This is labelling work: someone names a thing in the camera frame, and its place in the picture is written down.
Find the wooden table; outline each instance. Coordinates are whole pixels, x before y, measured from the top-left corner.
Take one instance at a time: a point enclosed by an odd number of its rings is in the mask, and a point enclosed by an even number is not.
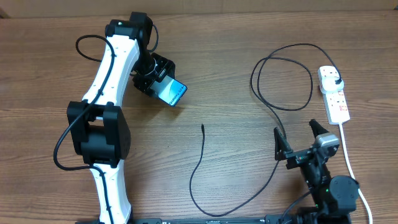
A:
[[[375,223],[397,223],[398,215],[398,13],[300,12],[151,16],[159,28],[157,53],[177,65],[176,77],[188,91],[176,108],[149,98],[128,84],[123,113],[132,145],[126,187],[134,216],[206,218],[192,203],[189,177],[201,148],[203,162],[193,180],[197,202],[208,212],[225,212],[245,201],[274,167],[271,112],[249,89],[255,63],[283,45],[308,42],[323,47],[341,70],[351,121],[344,125],[356,178]],[[85,34],[104,34],[111,19],[0,19],[0,223],[73,223],[98,217],[100,206],[89,171],[65,172],[52,159],[67,127],[66,108],[93,81],[98,63],[75,51]],[[101,58],[104,43],[84,40],[82,51]],[[309,147],[315,118],[330,131],[317,70],[329,65],[317,49],[296,47],[277,54],[296,59],[314,76],[310,104],[301,111],[277,111],[289,143]],[[277,105],[297,107],[307,100],[310,80],[292,63],[270,61],[261,90]],[[70,136],[59,159],[66,166],[83,160]],[[284,162],[268,188],[229,217],[281,213],[307,191],[299,169]],[[343,151],[328,162],[332,175],[348,175]],[[307,198],[302,205],[311,205]],[[367,223],[363,204],[354,223]]]

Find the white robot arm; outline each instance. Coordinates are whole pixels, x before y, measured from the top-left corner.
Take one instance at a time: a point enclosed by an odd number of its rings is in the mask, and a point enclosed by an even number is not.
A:
[[[155,53],[150,54],[146,49],[152,25],[146,14],[139,12],[133,12],[129,21],[112,20],[106,26],[105,34],[115,57],[101,95],[81,117],[106,80],[112,59],[109,45],[105,47],[98,73],[82,102],[71,101],[67,109],[69,123],[77,120],[70,129],[75,151],[83,156],[84,163],[92,167],[90,171],[98,191],[101,214],[94,223],[127,224],[132,221],[132,206],[124,181],[124,160],[129,152],[131,136],[121,111],[131,72],[136,72],[133,75],[136,88],[170,106],[175,106],[187,90],[184,84],[174,79],[174,63]],[[96,119],[102,119],[104,125],[89,123]],[[104,182],[98,168],[103,172]]]

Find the power strip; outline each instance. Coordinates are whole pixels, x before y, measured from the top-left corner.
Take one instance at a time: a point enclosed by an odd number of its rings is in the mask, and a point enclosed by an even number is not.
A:
[[[347,101],[343,90],[322,95],[329,124],[342,124],[349,121]]]
[[[318,77],[329,124],[342,124],[348,121],[347,101],[343,91],[344,81],[341,81],[339,85],[335,83],[335,80],[339,78],[336,68],[322,66],[318,69]]]
[[[339,77],[336,68],[333,66],[322,66],[318,70],[319,87],[323,95],[323,101],[325,102],[326,114],[328,115],[329,124],[338,124],[341,134],[341,142],[343,144],[344,158],[346,160],[347,168],[350,176],[355,179],[354,172],[351,168],[351,164],[348,159],[348,152],[346,146],[346,140],[344,137],[343,123],[350,119],[347,107],[346,97],[344,95],[344,82],[336,84],[335,80]],[[361,197],[366,211],[369,216],[369,224],[373,224],[373,217],[371,208],[362,194],[361,189],[358,190],[359,196]]]

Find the wall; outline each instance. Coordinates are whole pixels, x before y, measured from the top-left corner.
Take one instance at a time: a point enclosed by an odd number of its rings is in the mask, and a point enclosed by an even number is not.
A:
[[[276,11],[388,10],[398,0],[0,0],[3,16],[65,17]]]

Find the white cable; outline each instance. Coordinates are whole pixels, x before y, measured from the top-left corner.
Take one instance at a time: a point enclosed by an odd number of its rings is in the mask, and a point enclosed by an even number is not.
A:
[[[346,140],[344,138],[344,131],[343,131],[343,124],[339,123],[338,124],[339,128],[340,128],[340,134],[341,134],[341,142],[343,143],[343,151],[344,151],[344,157],[346,159],[346,163],[347,163],[347,168],[349,171],[350,176],[355,179],[354,177],[354,173],[353,173],[353,169],[351,168],[351,164],[349,163],[349,159],[348,159],[348,152],[347,152],[347,147],[346,147]],[[365,196],[362,194],[361,189],[358,189],[358,193],[359,196],[361,197],[365,207],[366,207],[366,211],[368,212],[368,216],[369,216],[369,224],[373,224],[373,217],[372,217],[372,212],[371,212],[371,208],[368,205],[368,202],[365,199]]]

